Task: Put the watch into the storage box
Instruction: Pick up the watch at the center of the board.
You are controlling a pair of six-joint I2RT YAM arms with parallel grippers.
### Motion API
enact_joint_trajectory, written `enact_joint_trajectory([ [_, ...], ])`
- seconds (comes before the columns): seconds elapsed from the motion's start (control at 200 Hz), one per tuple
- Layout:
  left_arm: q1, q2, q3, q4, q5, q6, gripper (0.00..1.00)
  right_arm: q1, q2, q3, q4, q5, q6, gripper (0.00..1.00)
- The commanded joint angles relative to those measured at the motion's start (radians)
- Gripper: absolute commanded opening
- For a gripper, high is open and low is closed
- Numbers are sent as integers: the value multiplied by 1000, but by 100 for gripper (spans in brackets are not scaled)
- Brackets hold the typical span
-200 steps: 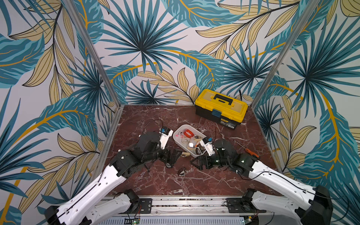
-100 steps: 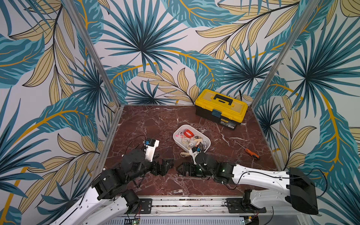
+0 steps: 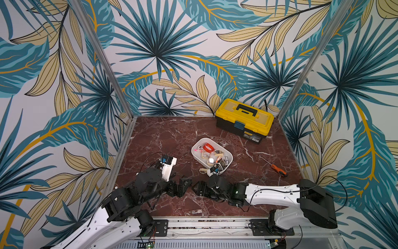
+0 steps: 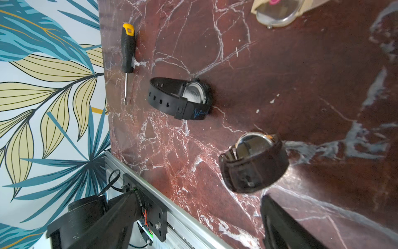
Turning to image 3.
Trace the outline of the purple white watch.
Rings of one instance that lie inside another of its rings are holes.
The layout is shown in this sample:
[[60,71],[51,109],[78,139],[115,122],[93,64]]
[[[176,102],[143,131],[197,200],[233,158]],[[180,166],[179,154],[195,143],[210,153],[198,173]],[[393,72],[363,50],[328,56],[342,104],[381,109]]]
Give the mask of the purple white watch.
[[226,167],[228,167],[230,165],[230,161],[227,156],[224,157],[223,161],[224,161],[224,164]]

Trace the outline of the beige square-face watch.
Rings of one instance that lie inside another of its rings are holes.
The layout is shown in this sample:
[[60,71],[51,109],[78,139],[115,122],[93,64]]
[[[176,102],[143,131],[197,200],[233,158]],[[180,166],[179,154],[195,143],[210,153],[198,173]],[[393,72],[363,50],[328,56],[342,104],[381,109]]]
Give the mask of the beige square-face watch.
[[215,155],[216,157],[223,157],[223,156],[224,156],[224,153],[223,153],[222,151],[220,151],[220,150],[215,150],[215,151],[214,151],[214,155]]

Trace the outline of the red translucent watch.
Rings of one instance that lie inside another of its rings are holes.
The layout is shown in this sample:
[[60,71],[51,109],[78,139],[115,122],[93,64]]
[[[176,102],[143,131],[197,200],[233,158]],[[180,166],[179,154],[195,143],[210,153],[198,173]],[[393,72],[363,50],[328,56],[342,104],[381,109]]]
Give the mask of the red translucent watch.
[[205,143],[205,144],[203,145],[203,149],[204,149],[207,153],[212,153],[212,152],[215,151],[215,148],[214,148],[212,145],[210,145],[209,143]]

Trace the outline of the pink white watch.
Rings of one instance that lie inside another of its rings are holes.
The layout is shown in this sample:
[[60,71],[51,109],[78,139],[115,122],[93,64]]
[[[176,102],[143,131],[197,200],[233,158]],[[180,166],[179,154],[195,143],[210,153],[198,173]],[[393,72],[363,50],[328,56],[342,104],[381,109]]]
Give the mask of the pink white watch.
[[196,149],[194,149],[195,152],[202,153],[203,152],[203,147],[198,146]]

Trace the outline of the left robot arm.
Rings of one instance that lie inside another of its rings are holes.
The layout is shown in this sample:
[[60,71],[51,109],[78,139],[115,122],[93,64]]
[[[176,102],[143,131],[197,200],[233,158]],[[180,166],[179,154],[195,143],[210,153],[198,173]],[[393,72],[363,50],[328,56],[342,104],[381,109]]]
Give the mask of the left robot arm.
[[53,248],[112,249],[142,232],[151,232],[154,220],[142,205],[163,194],[181,198],[191,184],[190,178],[167,181],[160,169],[148,168],[130,184],[114,190],[90,219]]

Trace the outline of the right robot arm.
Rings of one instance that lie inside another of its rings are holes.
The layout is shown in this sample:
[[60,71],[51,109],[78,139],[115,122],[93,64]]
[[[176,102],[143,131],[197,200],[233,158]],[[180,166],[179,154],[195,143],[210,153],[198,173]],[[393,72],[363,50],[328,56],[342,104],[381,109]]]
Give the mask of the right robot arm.
[[308,179],[289,186],[261,186],[250,183],[230,183],[213,175],[208,181],[193,186],[196,195],[217,202],[227,202],[238,208],[255,205],[275,205],[271,210],[268,226],[289,230],[295,226],[314,225],[336,229],[337,219],[333,195]]

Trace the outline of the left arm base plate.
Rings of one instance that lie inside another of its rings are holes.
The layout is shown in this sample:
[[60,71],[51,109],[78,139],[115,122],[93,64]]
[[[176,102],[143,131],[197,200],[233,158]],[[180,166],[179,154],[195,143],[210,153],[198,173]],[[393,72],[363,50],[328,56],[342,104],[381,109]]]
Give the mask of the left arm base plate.
[[154,220],[140,224],[139,237],[166,237],[169,228],[169,220]]

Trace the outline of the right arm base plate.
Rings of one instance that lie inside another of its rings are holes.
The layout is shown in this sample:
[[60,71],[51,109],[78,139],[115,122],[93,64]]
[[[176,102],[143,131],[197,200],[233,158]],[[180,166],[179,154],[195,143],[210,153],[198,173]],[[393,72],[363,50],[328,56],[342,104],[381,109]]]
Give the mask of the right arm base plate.
[[251,229],[253,236],[293,236],[295,235],[292,228],[284,230],[276,225],[270,225],[268,219],[251,219],[248,227]]

